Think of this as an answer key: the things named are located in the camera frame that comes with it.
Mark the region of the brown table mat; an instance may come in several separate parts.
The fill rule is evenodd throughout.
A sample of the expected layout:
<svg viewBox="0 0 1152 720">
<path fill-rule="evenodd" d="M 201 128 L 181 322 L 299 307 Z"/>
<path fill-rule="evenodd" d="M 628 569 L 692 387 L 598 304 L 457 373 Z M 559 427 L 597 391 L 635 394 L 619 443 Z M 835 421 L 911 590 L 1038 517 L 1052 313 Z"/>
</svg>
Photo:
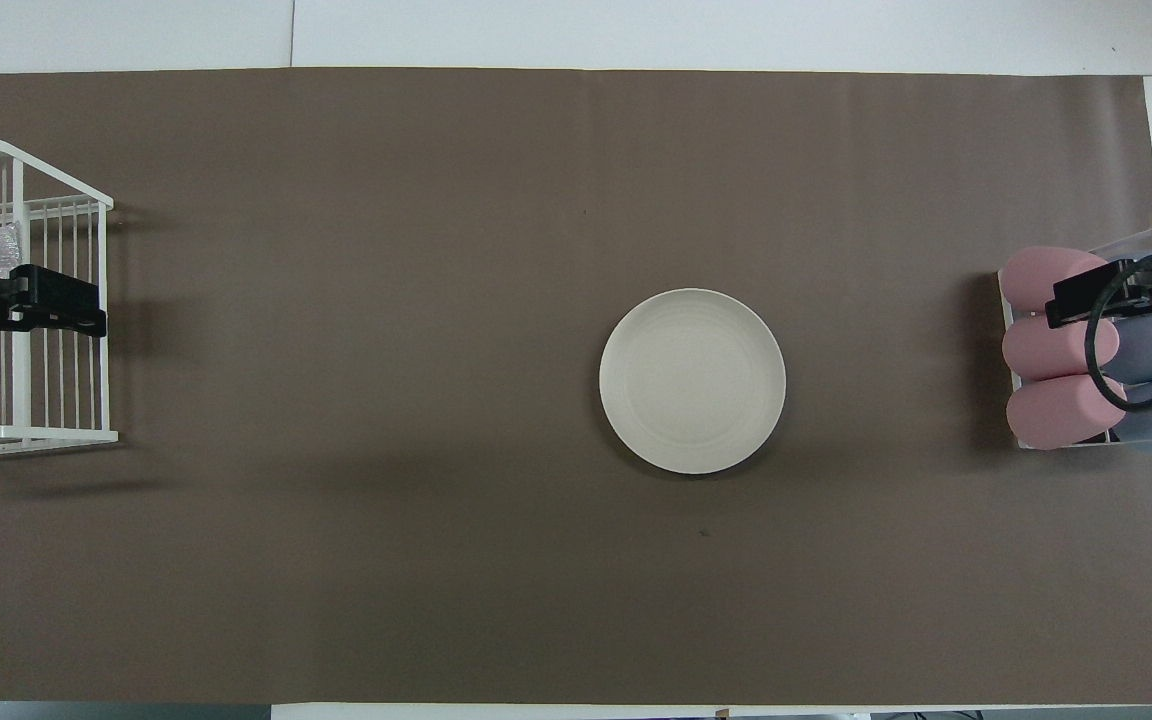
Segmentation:
<svg viewBox="0 0 1152 720">
<path fill-rule="evenodd" d="M 996 270 L 1146 227 L 1126 77 L 0 76 L 113 196 L 122 442 L 0 457 L 0 700 L 1152 705 L 1152 456 L 1020 450 Z M 787 397 L 614 434 L 727 293 Z"/>
</svg>

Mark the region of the pink cup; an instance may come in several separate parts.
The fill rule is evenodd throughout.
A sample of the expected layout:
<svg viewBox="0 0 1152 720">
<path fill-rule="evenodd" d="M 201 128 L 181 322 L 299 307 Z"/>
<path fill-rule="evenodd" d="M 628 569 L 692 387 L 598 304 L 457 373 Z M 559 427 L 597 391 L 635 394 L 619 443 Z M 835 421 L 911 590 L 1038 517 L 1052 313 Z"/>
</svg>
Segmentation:
<svg viewBox="0 0 1152 720">
<path fill-rule="evenodd" d="M 1078 445 L 1126 418 L 1089 376 L 1025 384 L 1007 397 L 1005 414 L 1016 441 L 1034 450 Z"/>
<path fill-rule="evenodd" d="M 1087 323 L 1051 328 L 1044 316 L 1025 316 L 1005 331 L 1001 350 L 1011 373 L 1025 382 L 1087 374 Z"/>
<path fill-rule="evenodd" d="M 1059 282 L 1106 264 L 1100 256 L 1078 249 L 1024 247 L 1002 266 L 1001 291 L 1016 313 L 1043 313 Z"/>
</svg>

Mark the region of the white round plate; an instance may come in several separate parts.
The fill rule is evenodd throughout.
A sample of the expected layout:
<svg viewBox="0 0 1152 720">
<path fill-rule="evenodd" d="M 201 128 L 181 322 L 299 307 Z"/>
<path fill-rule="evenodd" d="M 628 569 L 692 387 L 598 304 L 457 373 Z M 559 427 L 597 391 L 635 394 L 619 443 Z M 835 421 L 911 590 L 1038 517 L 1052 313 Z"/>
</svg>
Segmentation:
<svg viewBox="0 0 1152 720">
<path fill-rule="evenodd" d="M 780 423 L 785 357 L 767 324 L 727 293 L 658 293 L 622 316 L 598 367 L 602 414 L 621 444 L 672 473 L 721 473 Z"/>
</svg>

